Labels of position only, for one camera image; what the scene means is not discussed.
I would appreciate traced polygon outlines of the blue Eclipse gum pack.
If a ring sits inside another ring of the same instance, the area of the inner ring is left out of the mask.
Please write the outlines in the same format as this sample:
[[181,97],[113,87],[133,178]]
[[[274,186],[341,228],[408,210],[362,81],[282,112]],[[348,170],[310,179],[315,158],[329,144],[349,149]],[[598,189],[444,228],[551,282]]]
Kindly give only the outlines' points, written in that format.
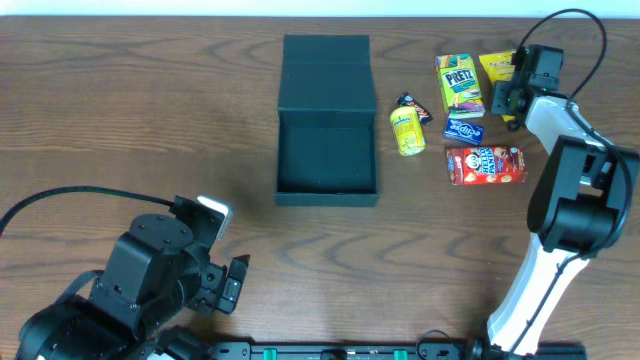
[[443,131],[443,136],[445,138],[478,146],[482,143],[484,128],[473,123],[457,119],[448,119]]

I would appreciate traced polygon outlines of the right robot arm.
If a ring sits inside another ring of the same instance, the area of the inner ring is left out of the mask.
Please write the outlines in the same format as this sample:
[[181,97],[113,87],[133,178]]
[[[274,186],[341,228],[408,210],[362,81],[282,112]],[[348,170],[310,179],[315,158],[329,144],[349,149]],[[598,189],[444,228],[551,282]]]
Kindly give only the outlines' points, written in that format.
[[512,78],[494,85],[492,110],[513,115],[549,158],[529,202],[523,264],[487,321],[486,359],[532,358],[571,281],[620,237],[630,212],[639,154],[600,135],[572,98],[558,93],[562,50],[519,46]]

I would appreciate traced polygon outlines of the red Hello Panda box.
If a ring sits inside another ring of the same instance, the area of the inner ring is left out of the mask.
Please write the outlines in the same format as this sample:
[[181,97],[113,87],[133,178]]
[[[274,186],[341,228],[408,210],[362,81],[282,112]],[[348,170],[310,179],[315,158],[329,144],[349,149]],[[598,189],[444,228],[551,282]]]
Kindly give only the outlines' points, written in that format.
[[447,148],[446,159],[453,185],[522,183],[527,177],[523,151],[519,147]]

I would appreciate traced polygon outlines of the black gift box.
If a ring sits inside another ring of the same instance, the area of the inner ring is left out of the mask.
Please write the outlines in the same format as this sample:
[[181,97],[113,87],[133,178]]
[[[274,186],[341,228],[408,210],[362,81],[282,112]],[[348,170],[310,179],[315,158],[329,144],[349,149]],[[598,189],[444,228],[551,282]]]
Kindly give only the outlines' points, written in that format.
[[377,102],[368,36],[285,36],[277,111],[277,205],[376,205]]

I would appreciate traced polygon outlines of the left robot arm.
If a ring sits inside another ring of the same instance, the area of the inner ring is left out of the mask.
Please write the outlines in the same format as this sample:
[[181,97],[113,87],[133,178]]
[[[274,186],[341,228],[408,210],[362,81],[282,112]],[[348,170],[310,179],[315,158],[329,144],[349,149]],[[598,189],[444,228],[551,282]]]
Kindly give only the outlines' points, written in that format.
[[211,219],[188,226],[159,214],[136,217],[103,270],[79,275],[22,327],[19,359],[141,359],[154,333],[183,308],[232,313],[249,267],[210,262]]

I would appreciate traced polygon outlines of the small yellow can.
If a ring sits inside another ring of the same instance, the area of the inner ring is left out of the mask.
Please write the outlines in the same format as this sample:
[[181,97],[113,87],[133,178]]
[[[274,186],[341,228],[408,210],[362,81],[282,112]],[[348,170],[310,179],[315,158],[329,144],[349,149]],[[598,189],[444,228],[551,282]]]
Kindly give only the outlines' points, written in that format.
[[417,111],[413,107],[402,106],[390,115],[398,151],[402,156],[412,156],[426,148],[426,141]]

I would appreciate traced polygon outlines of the green Pretz snack box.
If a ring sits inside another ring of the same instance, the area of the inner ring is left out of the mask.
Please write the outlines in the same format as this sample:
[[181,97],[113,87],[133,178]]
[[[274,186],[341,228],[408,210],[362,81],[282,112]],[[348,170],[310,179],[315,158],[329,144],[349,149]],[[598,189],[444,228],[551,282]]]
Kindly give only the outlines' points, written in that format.
[[478,77],[470,54],[437,56],[435,72],[447,119],[478,118],[485,114]]

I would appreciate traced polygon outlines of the yellow seed snack bag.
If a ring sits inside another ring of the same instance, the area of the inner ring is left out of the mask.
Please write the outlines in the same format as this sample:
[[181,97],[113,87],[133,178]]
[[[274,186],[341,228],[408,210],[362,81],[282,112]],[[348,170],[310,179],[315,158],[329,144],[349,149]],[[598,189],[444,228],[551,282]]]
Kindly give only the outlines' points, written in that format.
[[497,94],[496,82],[509,82],[513,76],[515,66],[512,64],[514,49],[507,51],[482,54],[479,61],[486,72],[492,87],[492,97]]

